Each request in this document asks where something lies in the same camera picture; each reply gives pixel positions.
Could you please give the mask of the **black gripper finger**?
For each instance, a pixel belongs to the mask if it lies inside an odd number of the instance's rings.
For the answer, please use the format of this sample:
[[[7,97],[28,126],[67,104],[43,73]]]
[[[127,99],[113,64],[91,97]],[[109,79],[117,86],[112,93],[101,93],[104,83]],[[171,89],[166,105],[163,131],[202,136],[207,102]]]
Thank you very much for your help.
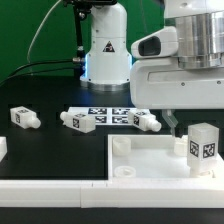
[[[175,128],[178,124],[178,121],[174,116],[174,111],[171,109],[165,109],[162,111],[162,117],[170,127],[171,134],[175,135]]]

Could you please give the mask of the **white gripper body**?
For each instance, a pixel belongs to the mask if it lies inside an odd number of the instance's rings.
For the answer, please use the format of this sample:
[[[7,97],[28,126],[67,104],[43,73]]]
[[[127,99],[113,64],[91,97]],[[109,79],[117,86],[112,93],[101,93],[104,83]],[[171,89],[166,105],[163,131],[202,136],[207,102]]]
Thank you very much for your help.
[[[182,69],[174,57],[177,31],[165,27],[135,41],[131,101],[148,109],[224,109],[224,66]]]

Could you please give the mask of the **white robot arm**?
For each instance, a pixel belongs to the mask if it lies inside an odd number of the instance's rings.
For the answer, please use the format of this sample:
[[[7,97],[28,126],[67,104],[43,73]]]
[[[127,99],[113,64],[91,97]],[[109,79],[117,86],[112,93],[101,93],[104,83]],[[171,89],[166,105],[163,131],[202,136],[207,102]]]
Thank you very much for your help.
[[[80,81],[100,91],[130,87],[139,109],[224,109],[224,0],[164,0],[162,29],[126,48],[127,13],[94,5],[92,44]]]

